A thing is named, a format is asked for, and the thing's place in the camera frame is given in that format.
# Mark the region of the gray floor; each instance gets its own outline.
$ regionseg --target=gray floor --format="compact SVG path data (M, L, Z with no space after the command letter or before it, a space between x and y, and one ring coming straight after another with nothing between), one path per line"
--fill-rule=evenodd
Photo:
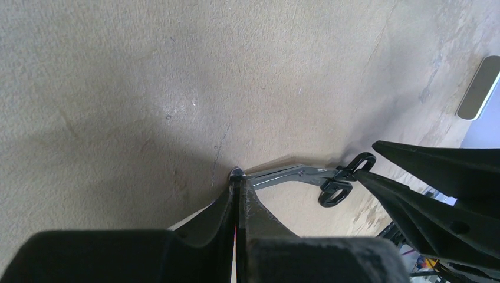
M500 54L499 24L497 1L4 2L0 268L45 229L169 227L237 165L336 165L378 139L458 147L454 113ZM360 186L335 209L317 196L259 192L299 235L390 221Z

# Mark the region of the black ring loop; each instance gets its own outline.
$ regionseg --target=black ring loop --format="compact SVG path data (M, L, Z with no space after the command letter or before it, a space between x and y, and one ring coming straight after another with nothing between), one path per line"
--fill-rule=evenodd
M320 197L318 198L318 202L324 208L332 208L333 206L341 203L344 199L346 199L346 197L351 193L352 189L352 187L342 187L333 193L321 192ZM331 197L338 191L340 191L340 193L336 197L331 199Z
M354 171L360 170L358 169L358 167L365 161L366 163L365 165L363 165L361 170L369 171L375 165L375 161L377 161L377 158L375 157L375 155L369 152L360 153L353 159L353 161L351 161L351 163L349 163L349 165L347 165L347 167L344 168L344 170L348 170L351 173L354 173Z

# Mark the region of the black plastic part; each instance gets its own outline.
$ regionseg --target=black plastic part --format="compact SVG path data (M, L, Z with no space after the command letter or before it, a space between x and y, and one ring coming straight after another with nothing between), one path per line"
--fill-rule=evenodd
M355 182L357 180L354 177L354 173L357 170L370 171L376 161L377 158L375 155L369 152L360 153L346 167L337 167L338 173L333 179L336 181ZM359 168L363 162L365 162L365 164L362 168Z
M408 244L470 276L500 279L499 149L430 149L378 141L373 148L431 187L449 206L364 170L359 180L384 206ZM390 236L393 229L385 231Z
M176 231L49 231L7 267L6 282L229 282L233 190Z
M318 202L324 208L332 208L341 203L353 190L353 185L347 182L328 180L321 185Z
M422 276L432 276L437 275L436 271L420 271L420 272L411 272L410 277L422 277Z
M398 248L400 248L403 244L406 244L405 237L401 234L401 231L399 231L399 228L396 224L394 224L394 222L391 222L387 227L385 227L385 229L380 232L377 237L390 240Z
M396 248L376 238L300 238L240 186L238 282L408 282Z

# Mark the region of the scuff mark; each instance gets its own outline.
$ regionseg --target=scuff mark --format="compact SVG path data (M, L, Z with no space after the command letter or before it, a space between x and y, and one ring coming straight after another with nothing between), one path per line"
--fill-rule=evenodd
M377 212L377 206L373 206L370 208L370 211L368 211L368 214L366 215L366 222L369 228L373 226L373 223L376 221L376 212Z
M59 107L56 103L54 103L55 108L57 109L59 115L61 115L62 119L64 120L64 123L66 125L66 129L70 132L70 134L77 140L80 139L80 136L77 134L75 129L73 128L73 125L71 124L71 120L68 117L68 114L61 108Z
M149 139L146 140L146 142L142 145L141 149L139 150L140 153L144 152L144 149L146 146L149 144Z
M295 15L297 14L297 7L299 1L300 0L297 0L297 2L295 3L294 15L292 16L292 23L290 24L290 33L292 33L292 30L294 29Z
M165 200L165 202L168 202L172 197L173 197L173 193L170 194L170 196Z
M390 18L392 17L392 13L394 12L394 10L396 9L396 6L397 6L397 1L394 3L394 5L391 7L391 10L389 12L389 16L387 16L387 19L386 19L386 24L384 25L384 27L382 28L382 30L380 31L380 33L377 35L377 38L375 39L375 47L373 48L373 50L371 51L371 54L370 56L368 57L368 60L366 61L366 64L364 65L364 68L363 68L363 72L361 73L361 81L363 81L364 79L364 73L366 71L366 68L368 67L368 65L370 64L373 56L377 53L377 51L379 50L379 46L380 46L380 43L382 42L382 37L384 35L384 33L386 32L386 28L387 26L389 25L389 20Z
M141 57L139 57L137 60L138 61L143 61L143 60L149 60L153 57L155 53L157 53L158 48L154 48L152 50L149 50L148 52L144 53Z
M356 217L354 217L353 223L358 222L360 217L361 217L361 212L358 212L358 214L356 214Z
M443 60L443 55L439 54L439 56L434 60L433 65L434 65L434 71L432 71L432 74L429 77L429 81L427 82L427 85L425 88L422 90L422 92L419 95L419 101L420 103L424 104L427 98L430 96L430 85L432 84L432 81L434 81L434 77L439 71L439 67L441 67L441 61Z
M213 187L213 184L215 183L215 168L217 167L217 161L219 161L219 156L221 155L222 145L224 144L224 141L226 140L226 136L228 135L230 128L231 128L231 124L228 125L228 128L224 132L224 135L221 138L221 142L219 143L219 146L214 147L214 149L217 149L217 153L215 154L215 160L213 161L213 166L212 166L212 187Z
M40 144L41 146L44 146L44 147L50 147L50 145L48 143L46 143L43 139L39 139L37 137L33 137L32 140L38 144Z

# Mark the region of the concrete floor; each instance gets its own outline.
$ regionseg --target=concrete floor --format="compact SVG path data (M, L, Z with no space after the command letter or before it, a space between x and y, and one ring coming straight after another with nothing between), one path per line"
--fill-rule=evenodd
M0 4L0 268L45 229L169 227L237 165L458 147L454 112L499 24L493 0ZM334 209L317 196L259 192L299 235L390 221L360 186Z

